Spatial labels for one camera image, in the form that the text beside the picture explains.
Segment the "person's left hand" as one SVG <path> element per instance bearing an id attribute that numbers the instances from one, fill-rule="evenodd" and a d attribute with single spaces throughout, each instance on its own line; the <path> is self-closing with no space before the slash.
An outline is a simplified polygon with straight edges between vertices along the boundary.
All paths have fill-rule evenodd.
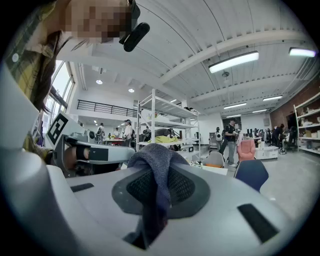
<path id="1" fill-rule="evenodd" d="M 66 170 L 72 170 L 77 161 L 77 148 L 69 147 L 64 151 L 64 166 Z"/>

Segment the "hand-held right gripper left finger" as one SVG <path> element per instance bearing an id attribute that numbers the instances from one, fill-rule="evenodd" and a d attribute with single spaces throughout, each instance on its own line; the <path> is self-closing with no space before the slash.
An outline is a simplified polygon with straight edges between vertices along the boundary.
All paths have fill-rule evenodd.
<path id="1" fill-rule="evenodd" d="M 141 220 L 142 204 L 129 194 L 126 179 L 135 180 L 148 171 L 141 166 L 65 178 L 60 168 L 50 166 L 49 221 L 72 231 L 101 228 L 120 239 L 134 233 Z"/>

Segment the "yellow-green cloth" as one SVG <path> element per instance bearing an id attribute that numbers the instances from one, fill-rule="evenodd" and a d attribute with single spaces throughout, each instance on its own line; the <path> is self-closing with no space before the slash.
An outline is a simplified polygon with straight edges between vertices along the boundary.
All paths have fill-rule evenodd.
<path id="1" fill-rule="evenodd" d="M 155 137 L 155 142 L 156 143 L 174 143 L 174 142 L 178 142 L 179 139 L 177 137 L 168 137 L 168 136 L 156 136 Z"/>

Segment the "person's left forearm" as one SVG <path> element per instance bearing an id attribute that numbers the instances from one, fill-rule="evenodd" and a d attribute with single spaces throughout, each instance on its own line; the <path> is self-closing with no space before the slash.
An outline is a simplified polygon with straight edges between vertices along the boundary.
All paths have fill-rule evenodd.
<path id="1" fill-rule="evenodd" d="M 53 149 L 37 145 L 30 132 L 28 132 L 24 140 L 23 148 L 27 152 L 38 155 L 47 165 L 52 163 Z"/>

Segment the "dark blue cloth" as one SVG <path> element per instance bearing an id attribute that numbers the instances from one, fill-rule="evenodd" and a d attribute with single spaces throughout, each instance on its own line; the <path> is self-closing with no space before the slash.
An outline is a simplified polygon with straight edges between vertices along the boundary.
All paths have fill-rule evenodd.
<path id="1" fill-rule="evenodd" d="M 177 152 L 163 145 L 151 143 L 136 152 L 127 163 L 128 168 L 149 165 L 157 185 L 156 194 L 151 203 L 143 207 L 136 231 L 125 237 L 127 242 L 144 250 L 154 242 L 168 224 L 168 211 L 171 207 L 168 177 L 171 162 L 189 164 Z"/>

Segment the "black mezzanine railing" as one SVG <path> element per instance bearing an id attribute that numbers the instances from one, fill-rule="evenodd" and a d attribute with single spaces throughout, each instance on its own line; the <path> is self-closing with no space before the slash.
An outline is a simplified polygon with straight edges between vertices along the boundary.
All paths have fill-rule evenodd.
<path id="1" fill-rule="evenodd" d="M 138 111 L 132 108 L 125 108 L 117 105 L 110 105 L 105 103 L 87 101 L 87 100 L 78 100 L 77 110 L 105 113 L 111 115 L 120 115 L 131 118 L 136 118 Z"/>

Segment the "large window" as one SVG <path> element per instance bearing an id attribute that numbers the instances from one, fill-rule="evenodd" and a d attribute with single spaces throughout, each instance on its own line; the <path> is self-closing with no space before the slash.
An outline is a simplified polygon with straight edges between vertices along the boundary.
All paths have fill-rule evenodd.
<path id="1" fill-rule="evenodd" d="M 44 133 L 48 131 L 59 111 L 65 112 L 68 108 L 68 100 L 74 86 L 73 75 L 68 61 L 57 60 L 55 62 L 51 82 L 51 88 L 56 90 L 58 98 L 52 98 L 49 95 L 45 100 L 45 106 L 49 109 L 49 113 L 44 113 L 42 117 Z"/>

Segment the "yellow plaid shirt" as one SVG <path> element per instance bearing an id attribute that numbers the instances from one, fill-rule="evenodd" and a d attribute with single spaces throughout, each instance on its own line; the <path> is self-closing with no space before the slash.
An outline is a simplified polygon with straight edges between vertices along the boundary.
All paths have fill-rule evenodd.
<path id="1" fill-rule="evenodd" d="M 59 21 L 71 0 L 50 0 L 35 8 L 17 29 L 3 60 L 13 79 L 39 112 L 52 88 L 58 53 L 65 45 Z"/>

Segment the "white low cabinet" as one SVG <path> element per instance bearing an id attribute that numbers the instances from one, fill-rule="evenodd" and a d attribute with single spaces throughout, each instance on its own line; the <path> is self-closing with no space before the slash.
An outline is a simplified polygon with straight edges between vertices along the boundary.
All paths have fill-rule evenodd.
<path id="1" fill-rule="evenodd" d="M 258 160 L 277 159 L 279 148 L 276 146 L 266 146 L 256 148 L 254 157 Z"/>

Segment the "grey chair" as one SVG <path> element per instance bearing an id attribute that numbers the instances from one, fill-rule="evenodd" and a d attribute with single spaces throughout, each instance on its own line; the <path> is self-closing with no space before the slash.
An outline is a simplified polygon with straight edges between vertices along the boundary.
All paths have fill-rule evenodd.
<path id="1" fill-rule="evenodd" d="M 214 165 L 225 165 L 223 155 L 218 151 L 211 151 L 209 156 L 203 159 L 202 164 L 214 164 Z"/>

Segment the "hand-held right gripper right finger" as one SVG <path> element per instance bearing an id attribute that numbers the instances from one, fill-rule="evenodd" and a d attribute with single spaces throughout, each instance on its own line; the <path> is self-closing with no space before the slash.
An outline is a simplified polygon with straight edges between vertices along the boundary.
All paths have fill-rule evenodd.
<path id="1" fill-rule="evenodd" d="M 154 242 L 155 256 L 272 256 L 291 239 L 292 221 L 278 206 L 244 182 L 189 165 L 177 167 L 207 182 L 210 197 L 190 218 L 170 220 Z M 238 207 L 253 205 L 275 228 L 262 242 Z"/>

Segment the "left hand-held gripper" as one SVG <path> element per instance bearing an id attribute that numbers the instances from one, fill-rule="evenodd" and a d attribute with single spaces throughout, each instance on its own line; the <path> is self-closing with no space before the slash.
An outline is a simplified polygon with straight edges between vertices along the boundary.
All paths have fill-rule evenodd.
<path id="1" fill-rule="evenodd" d="M 62 170 L 66 178 L 90 176 L 109 173 L 111 164 L 127 162 L 135 150 L 125 146 L 109 146 L 97 144 L 90 140 L 90 130 L 84 129 L 69 115 L 60 111 L 46 133 L 46 141 L 51 146 L 55 166 Z M 65 152 L 69 148 L 91 148 L 92 158 L 79 159 L 73 168 L 65 165 Z"/>

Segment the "blue chair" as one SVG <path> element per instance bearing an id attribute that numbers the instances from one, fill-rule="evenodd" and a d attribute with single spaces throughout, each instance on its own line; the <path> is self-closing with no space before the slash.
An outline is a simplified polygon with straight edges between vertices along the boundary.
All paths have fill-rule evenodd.
<path id="1" fill-rule="evenodd" d="M 268 180 L 269 174 L 260 159 L 253 159 L 241 161 L 234 177 L 260 192 L 262 185 Z"/>

